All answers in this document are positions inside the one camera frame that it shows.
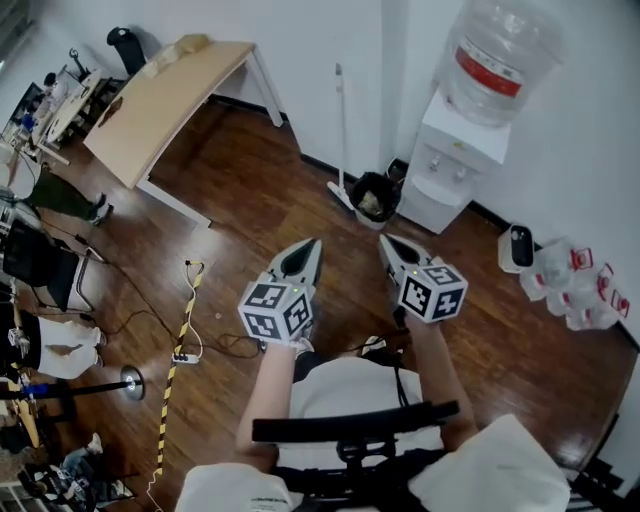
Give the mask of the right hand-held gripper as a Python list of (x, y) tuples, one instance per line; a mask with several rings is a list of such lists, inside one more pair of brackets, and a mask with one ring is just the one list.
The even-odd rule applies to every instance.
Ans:
[(378, 245), (385, 273), (397, 290), (397, 323), (404, 323), (408, 315), (436, 323), (460, 313), (468, 281), (453, 265), (398, 235), (381, 234)]

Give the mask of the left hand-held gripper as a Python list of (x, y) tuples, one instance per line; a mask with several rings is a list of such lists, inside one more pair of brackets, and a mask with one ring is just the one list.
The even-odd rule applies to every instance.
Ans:
[(251, 281), (238, 304), (247, 334), (263, 344), (302, 345), (310, 339), (323, 265), (323, 244), (308, 238), (277, 254)]

